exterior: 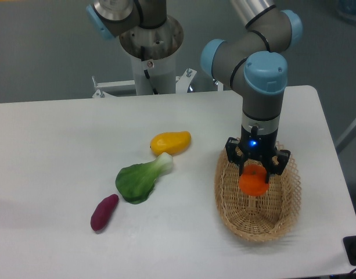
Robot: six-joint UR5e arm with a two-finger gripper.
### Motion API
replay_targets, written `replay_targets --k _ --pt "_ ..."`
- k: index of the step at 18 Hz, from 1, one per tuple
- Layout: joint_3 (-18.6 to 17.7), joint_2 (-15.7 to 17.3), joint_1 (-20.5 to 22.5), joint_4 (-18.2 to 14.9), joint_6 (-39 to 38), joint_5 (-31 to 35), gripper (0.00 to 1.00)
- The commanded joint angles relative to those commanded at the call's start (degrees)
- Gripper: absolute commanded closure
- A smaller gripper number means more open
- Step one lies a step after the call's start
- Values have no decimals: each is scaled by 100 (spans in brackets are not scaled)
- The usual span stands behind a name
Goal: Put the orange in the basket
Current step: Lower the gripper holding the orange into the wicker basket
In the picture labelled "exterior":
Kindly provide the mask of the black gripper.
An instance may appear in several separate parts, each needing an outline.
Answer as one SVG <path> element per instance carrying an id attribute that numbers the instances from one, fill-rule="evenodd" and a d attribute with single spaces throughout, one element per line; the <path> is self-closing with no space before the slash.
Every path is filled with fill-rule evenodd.
<path id="1" fill-rule="evenodd" d="M 269 183 L 272 175 L 281 175 L 289 162 L 291 152 L 287 149 L 275 148 L 279 127 L 279 116 L 270 120 L 260 120 L 242 113 L 242 130 L 240 140 L 229 137 L 225 144 L 229 163 L 239 169 L 239 177 L 243 174 L 247 159 L 265 162 L 265 183 Z"/>

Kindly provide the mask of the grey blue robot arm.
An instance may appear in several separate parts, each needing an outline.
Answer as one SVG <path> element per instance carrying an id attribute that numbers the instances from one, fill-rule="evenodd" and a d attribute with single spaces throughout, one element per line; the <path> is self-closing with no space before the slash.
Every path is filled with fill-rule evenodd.
<path id="1" fill-rule="evenodd" d="M 203 49 L 200 64 L 211 78 L 243 99 L 241 138 L 229 138 L 228 160 L 244 172 L 256 160 L 266 177 L 283 173 L 290 152 L 276 147 L 276 136 L 287 85 L 282 52 L 296 44 L 303 25 L 291 10 L 273 1 L 233 1 L 246 34 L 236 42 L 215 39 Z M 167 14 L 165 1 L 95 1 L 87 14 L 103 38 L 118 38 L 132 57 L 139 95 L 175 92 L 175 68 L 168 60 L 181 47 L 184 32 Z"/>

